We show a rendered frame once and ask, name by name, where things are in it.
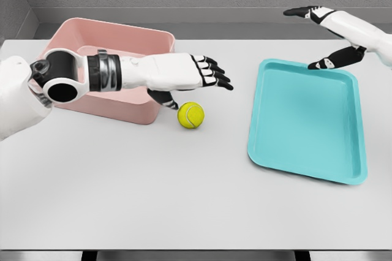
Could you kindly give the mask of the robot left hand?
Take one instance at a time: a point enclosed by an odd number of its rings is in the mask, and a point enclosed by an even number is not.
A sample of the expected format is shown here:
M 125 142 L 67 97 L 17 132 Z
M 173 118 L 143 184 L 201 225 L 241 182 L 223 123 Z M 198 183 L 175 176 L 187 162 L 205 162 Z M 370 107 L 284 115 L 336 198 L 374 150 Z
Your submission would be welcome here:
M 168 53 L 147 57 L 147 93 L 158 104 L 177 110 L 172 91 L 191 91 L 218 86 L 233 90 L 231 81 L 218 63 L 203 55 Z

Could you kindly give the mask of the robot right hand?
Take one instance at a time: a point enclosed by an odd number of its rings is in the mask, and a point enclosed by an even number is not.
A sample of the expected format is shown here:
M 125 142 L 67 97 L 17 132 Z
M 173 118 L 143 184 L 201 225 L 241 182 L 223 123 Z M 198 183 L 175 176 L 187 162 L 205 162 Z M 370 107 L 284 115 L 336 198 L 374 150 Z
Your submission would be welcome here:
M 337 69 L 362 61 L 366 50 L 377 42 L 378 28 L 342 10 L 323 6 L 295 7 L 283 11 L 288 17 L 307 18 L 350 45 L 308 65 L 309 70 Z

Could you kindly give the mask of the yellow tennis ball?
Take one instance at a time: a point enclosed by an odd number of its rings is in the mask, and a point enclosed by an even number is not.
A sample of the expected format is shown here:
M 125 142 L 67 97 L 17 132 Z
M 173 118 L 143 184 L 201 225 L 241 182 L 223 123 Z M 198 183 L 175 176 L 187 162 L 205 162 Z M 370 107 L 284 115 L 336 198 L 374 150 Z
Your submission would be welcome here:
M 196 102 L 186 102 L 177 112 L 178 122 L 187 129 L 198 128 L 205 118 L 202 106 Z

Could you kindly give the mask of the pink basket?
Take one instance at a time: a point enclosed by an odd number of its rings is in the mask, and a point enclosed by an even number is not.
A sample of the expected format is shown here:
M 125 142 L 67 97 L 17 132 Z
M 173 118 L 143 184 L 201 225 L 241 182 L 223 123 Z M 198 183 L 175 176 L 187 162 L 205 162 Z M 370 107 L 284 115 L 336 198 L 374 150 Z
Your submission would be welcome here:
M 175 37 L 167 31 L 70 18 L 55 32 L 39 57 L 53 48 L 66 48 L 79 55 L 95 55 L 103 49 L 111 55 L 141 58 L 171 53 L 174 47 Z M 145 87 L 89 93 L 57 107 L 135 124 L 153 123 L 160 110 L 160 105 L 148 95 Z

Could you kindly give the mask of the blue tray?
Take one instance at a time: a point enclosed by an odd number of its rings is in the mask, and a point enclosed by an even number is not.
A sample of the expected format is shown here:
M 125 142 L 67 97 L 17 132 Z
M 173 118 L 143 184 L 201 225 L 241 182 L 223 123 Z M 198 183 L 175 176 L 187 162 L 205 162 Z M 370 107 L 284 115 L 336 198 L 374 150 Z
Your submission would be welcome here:
M 360 91 L 344 70 L 266 59 L 258 69 L 247 153 L 261 167 L 341 184 L 368 176 Z

